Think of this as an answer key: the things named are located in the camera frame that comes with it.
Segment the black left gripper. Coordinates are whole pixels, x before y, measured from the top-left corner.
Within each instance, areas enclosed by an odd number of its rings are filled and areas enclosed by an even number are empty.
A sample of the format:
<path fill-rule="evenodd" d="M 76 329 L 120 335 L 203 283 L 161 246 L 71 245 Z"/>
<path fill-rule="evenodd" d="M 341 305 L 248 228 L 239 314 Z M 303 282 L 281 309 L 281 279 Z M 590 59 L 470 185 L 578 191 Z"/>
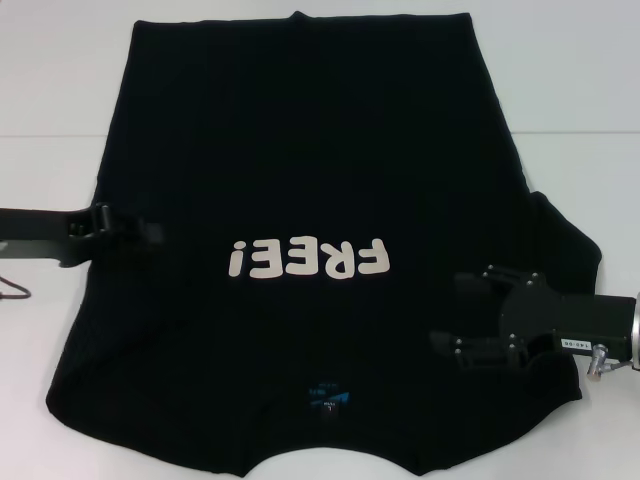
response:
<path fill-rule="evenodd" d="M 91 260 L 101 233 L 120 246 L 157 246 L 162 226 L 106 203 L 76 211 L 1 209 L 2 259 L 53 259 L 61 268 Z"/>

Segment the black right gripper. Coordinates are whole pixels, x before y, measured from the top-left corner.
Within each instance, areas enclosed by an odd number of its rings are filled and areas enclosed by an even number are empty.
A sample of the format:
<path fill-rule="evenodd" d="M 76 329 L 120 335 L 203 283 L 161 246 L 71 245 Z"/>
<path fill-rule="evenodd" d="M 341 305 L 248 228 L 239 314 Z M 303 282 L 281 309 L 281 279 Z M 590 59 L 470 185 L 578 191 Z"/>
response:
<path fill-rule="evenodd" d="M 457 272 L 459 297 L 507 296 L 499 317 L 500 337 L 464 337 L 431 331 L 434 352 L 462 370 L 518 371 L 544 352 L 589 356 L 601 344 L 619 361 L 633 357 L 635 300 L 607 295 L 564 295 L 538 271 L 489 264 L 478 272 Z"/>

